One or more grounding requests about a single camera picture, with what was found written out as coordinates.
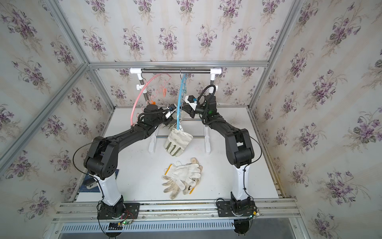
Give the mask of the blue wavy hanger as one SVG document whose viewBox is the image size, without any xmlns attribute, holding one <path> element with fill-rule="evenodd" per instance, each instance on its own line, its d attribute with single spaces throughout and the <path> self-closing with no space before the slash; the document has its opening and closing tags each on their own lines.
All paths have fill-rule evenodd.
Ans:
<svg viewBox="0 0 382 239">
<path fill-rule="evenodd" d="M 180 119 L 181 119 L 181 105 L 182 105 L 182 99 L 185 93 L 187 92 L 186 87 L 186 81 L 187 81 L 187 75 L 184 74 L 181 78 L 181 85 L 179 89 L 179 95 L 178 95 L 178 105 L 177 105 L 177 126 L 176 129 L 180 130 Z"/>
</svg>

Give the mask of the white glove with grey strap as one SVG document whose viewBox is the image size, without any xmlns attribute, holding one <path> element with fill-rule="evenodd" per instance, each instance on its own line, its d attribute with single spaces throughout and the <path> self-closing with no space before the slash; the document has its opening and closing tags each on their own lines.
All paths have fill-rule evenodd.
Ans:
<svg viewBox="0 0 382 239">
<path fill-rule="evenodd" d="M 164 148 L 171 156 L 180 156 L 192 141 L 193 136 L 176 128 L 172 129 L 164 144 Z"/>
</svg>

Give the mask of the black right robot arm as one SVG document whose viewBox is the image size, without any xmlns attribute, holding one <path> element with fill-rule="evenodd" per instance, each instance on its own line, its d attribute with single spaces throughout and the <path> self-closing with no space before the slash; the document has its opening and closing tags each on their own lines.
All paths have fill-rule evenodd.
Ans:
<svg viewBox="0 0 382 239">
<path fill-rule="evenodd" d="M 231 125 L 217 111 L 215 93 L 216 86 L 208 85 L 198 97 L 185 96 L 182 110 L 191 118 L 198 115 L 205 127 L 218 132 L 224 138 L 228 162 L 234 167 L 229 206 L 234 215 L 241 216 L 251 212 L 249 218 L 253 218 L 258 215 L 258 208 L 246 187 L 249 166 L 257 162 L 253 159 L 255 157 L 253 138 L 247 129 Z"/>
</svg>

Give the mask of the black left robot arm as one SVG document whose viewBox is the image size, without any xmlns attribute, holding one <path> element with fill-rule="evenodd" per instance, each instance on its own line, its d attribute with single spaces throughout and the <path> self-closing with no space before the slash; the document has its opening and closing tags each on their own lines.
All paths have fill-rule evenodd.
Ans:
<svg viewBox="0 0 382 239">
<path fill-rule="evenodd" d="M 93 179 L 102 194 L 96 206 L 98 220 L 132 218 L 116 183 L 118 155 L 126 147 L 149 138 L 159 125 L 168 125 L 176 110 L 174 104 L 165 108 L 150 104 L 130 129 L 109 137 L 98 136 L 83 146 L 90 146 L 84 159 L 84 174 Z"/>
</svg>

